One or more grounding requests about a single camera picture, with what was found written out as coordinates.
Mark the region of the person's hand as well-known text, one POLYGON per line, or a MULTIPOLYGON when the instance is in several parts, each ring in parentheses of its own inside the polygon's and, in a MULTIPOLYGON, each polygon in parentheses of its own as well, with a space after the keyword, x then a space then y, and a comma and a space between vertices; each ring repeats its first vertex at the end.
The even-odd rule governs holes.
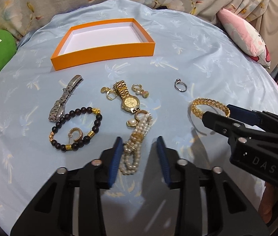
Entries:
POLYGON ((265 190, 258 208, 258 213, 262 220, 267 224, 273 213, 273 206, 278 201, 278 188, 265 182, 265 190))

